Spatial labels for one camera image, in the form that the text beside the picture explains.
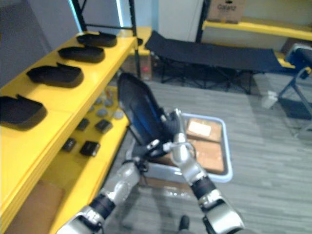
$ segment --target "white label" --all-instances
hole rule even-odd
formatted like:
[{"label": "white label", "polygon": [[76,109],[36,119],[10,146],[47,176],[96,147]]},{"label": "white label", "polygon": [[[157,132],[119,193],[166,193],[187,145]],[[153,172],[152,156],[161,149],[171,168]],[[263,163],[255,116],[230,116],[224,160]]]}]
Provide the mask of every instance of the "white label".
[{"label": "white label", "polygon": [[211,127],[206,124],[201,124],[192,121],[189,125],[189,130],[193,133],[197,133],[205,137],[208,137],[211,132]]}]

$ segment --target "yellow shelving unit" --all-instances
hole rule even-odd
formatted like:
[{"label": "yellow shelving unit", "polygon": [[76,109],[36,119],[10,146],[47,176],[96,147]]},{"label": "yellow shelving unit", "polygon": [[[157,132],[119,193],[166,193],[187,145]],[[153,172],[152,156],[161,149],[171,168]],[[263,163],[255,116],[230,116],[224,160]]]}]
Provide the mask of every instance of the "yellow shelving unit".
[{"label": "yellow shelving unit", "polygon": [[224,28],[288,38],[312,40],[312,27],[273,20],[254,19],[250,17],[243,17],[238,24],[204,21],[202,27],[203,29],[206,27]]},{"label": "yellow shelving unit", "polygon": [[[108,88],[114,91],[115,100],[113,107],[105,107],[109,112],[105,119],[112,123],[113,128],[105,134],[95,129],[95,124],[102,119],[96,115],[96,112],[103,108],[103,104],[94,105],[95,109],[85,116],[90,121],[86,129],[75,130],[70,136],[77,141],[72,151],[70,153],[59,151],[41,178],[65,190],[65,197],[50,230],[51,234],[55,234],[96,195],[126,131],[127,117],[124,116],[120,120],[113,118],[113,113],[118,106],[117,89]],[[95,157],[87,157],[79,153],[86,140],[100,143],[101,147]]]},{"label": "yellow shelving unit", "polygon": [[[147,42],[147,40],[150,38],[150,36],[152,34],[152,28],[151,27],[137,27],[136,33],[137,33],[138,38],[143,39],[143,43],[140,46],[138,46],[138,48],[137,48],[139,55],[141,55],[141,56],[150,55],[150,51],[148,49],[145,49],[145,43]],[[132,36],[132,31],[122,29],[119,32],[118,36],[119,37],[130,37],[130,36]],[[134,54],[135,54],[135,51],[132,50],[130,52],[130,55],[134,55]]]},{"label": "yellow shelving unit", "polygon": [[[60,48],[81,46],[76,37],[68,40]],[[1,233],[47,169],[66,139],[94,103],[130,51],[137,46],[134,37],[118,38],[117,45],[105,48],[105,59],[96,64],[65,60],[57,50],[36,62],[11,82],[1,88],[2,96],[14,97],[20,94],[43,103],[47,116],[34,128],[18,131],[1,127]],[[84,74],[83,82],[75,88],[60,88],[33,83],[26,72],[33,67],[55,65],[61,62],[80,67]],[[115,124],[125,129],[125,122]],[[117,147],[123,132],[111,135],[112,147]]]}]

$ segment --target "gray pebble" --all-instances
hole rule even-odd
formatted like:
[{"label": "gray pebble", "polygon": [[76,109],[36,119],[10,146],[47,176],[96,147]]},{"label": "gray pebble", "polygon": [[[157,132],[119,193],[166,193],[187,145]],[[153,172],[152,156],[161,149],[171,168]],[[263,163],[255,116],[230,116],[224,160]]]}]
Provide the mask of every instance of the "gray pebble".
[{"label": "gray pebble", "polygon": [[88,113],[93,111],[94,110],[94,106],[91,106],[89,109],[88,109]]},{"label": "gray pebble", "polygon": [[111,99],[106,99],[105,103],[104,103],[104,105],[107,107],[111,107],[111,106],[113,106],[113,104],[114,104],[114,101]]},{"label": "gray pebble", "polygon": [[115,111],[114,113],[114,118],[115,119],[122,119],[123,117],[123,112],[122,111]]},{"label": "gray pebble", "polygon": [[94,102],[95,105],[100,105],[102,103],[102,99],[98,97],[96,101]]},{"label": "gray pebble", "polygon": [[106,116],[108,114],[108,111],[106,110],[106,109],[99,109],[98,111],[97,111],[97,116],[99,116],[99,117],[104,117],[104,116]]}]

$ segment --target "plastic tray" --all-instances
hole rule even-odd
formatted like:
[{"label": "plastic tray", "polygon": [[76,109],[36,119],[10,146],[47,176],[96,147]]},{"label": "plastic tray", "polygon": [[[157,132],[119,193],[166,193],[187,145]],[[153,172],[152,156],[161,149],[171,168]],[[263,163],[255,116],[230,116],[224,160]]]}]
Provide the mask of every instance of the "plastic tray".
[{"label": "plastic tray", "polygon": [[[204,120],[217,122],[222,125],[221,150],[222,150],[222,157],[223,157],[223,162],[224,162],[224,172],[222,174],[209,173],[209,178],[214,182],[221,182],[221,183],[229,182],[233,177],[233,170],[232,170],[231,153],[230,153],[230,147],[229,147],[229,141],[228,141],[225,122],[222,119],[216,118],[216,117],[187,114],[187,113],[183,113],[183,117],[185,120],[188,120],[190,118],[198,118],[198,119],[204,119]],[[132,149],[135,145],[135,142],[136,142],[135,140],[132,142],[131,147],[127,151],[126,159],[131,158]],[[172,182],[186,183],[178,167],[162,165],[158,163],[150,162],[149,171],[145,173],[145,176],[151,177],[151,178],[168,180]]]}]

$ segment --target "brown cardboard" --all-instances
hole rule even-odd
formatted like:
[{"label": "brown cardboard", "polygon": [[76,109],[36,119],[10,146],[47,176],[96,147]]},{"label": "brown cardboard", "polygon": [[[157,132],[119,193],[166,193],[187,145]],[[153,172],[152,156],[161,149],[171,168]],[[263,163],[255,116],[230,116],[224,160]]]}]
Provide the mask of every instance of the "brown cardboard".
[{"label": "brown cardboard", "polygon": [[[198,131],[192,131],[191,126],[192,122],[207,125],[211,127],[209,135],[204,135],[206,131],[198,132]],[[198,119],[198,118],[191,118],[189,120],[189,123],[187,125],[187,131],[186,131],[189,139],[199,139],[199,140],[211,140],[220,142],[221,141],[221,133],[222,133],[222,125],[217,122],[208,121],[204,119]]]},{"label": "brown cardboard", "polygon": [[[143,80],[152,80],[152,65],[151,56],[140,56],[141,77]],[[136,70],[135,57],[129,55],[124,63],[122,69],[126,72],[132,72]]]},{"label": "brown cardboard", "polygon": [[246,0],[211,0],[207,20],[238,23],[243,16]]},{"label": "brown cardboard", "polygon": [[[224,163],[222,157],[222,150],[219,143],[189,140],[196,149],[196,159],[199,164],[208,172],[220,174],[224,171]],[[158,157],[150,160],[154,163],[162,165],[175,166],[171,161],[171,154],[166,154],[163,157]]]},{"label": "brown cardboard", "polygon": [[40,180],[10,226],[6,234],[48,234],[64,191]]}]

